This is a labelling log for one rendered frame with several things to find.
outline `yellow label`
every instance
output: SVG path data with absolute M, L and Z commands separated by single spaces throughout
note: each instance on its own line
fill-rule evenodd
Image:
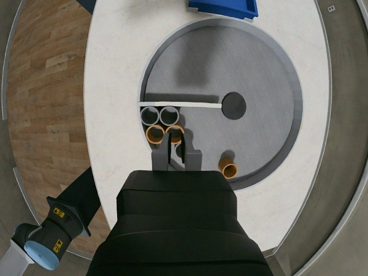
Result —
M 60 216 L 61 218 L 64 217 L 65 213 L 63 211 L 61 211 L 60 209 L 56 208 L 54 209 L 54 213 L 57 214 L 58 216 Z
M 55 244 L 55 246 L 54 246 L 54 251 L 56 252 L 56 253 L 59 253 L 59 250 L 60 250 L 60 248 L 61 248 L 61 246 L 62 246 L 62 244 L 63 244 L 63 242 L 59 239 L 59 240 L 57 240 L 57 243 Z

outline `wooden floor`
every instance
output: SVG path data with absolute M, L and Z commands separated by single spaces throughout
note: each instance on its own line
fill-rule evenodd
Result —
M 91 15 L 76 0 L 28 0 L 11 47 L 7 108 L 11 145 L 31 202 L 46 218 L 57 197 L 90 167 L 83 76 Z M 110 230 L 102 209 L 71 248 L 93 255 Z

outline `black circle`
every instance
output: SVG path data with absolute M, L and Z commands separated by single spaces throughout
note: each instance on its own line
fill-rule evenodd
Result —
M 222 100 L 222 113 L 231 120 L 240 119 L 246 111 L 246 103 L 239 93 L 231 92 Z

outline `blue cap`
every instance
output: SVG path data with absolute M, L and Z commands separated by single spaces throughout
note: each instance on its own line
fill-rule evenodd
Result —
M 29 240 L 24 245 L 24 250 L 35 262 L 43 268 L 54 270 L 59 265 L 58 257 L 46 246 Z

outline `orange cylinder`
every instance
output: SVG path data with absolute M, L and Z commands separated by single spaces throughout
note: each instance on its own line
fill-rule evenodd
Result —
M 146 130 L 146 138 L 152 144 L 160 144 L 165 134 L 165 130 L 159 124 L 150 125 Z
M 184 128 L 180 124 L 171 125 L 166 129 L 166 133 L 171 133 L 171 144 L 177 145 L 181 143 L 181 134 Z
M 231 179 L 235 177 L 235 175 L 238 173 L 238 167 L 234 164 L 234 162 L 228 158 L 222 158 L 218 163 L 218 169 L 226 179 Z

